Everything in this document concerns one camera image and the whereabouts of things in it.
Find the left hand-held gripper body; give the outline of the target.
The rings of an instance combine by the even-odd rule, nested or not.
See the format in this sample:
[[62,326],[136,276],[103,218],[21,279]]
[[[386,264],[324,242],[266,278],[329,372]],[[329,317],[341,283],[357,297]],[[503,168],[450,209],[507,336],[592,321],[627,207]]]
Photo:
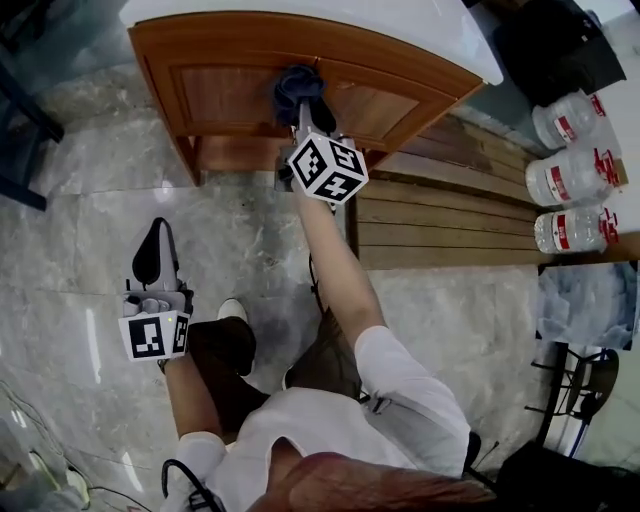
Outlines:
[[118,320],[127,356],[132,362],[163,361],[188,352],[193,292],[133,291],[123,295]]

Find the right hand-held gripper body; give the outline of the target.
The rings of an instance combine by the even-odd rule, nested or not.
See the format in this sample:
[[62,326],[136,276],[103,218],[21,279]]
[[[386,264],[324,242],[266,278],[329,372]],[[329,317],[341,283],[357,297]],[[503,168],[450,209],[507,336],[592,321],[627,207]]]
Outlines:
[[351,138],[328,137],[305,127],[294,131],[294,142],[276,159],[276,191],[292,192],[296,182],[308,197],[346,203],[369,182],[364,155]]

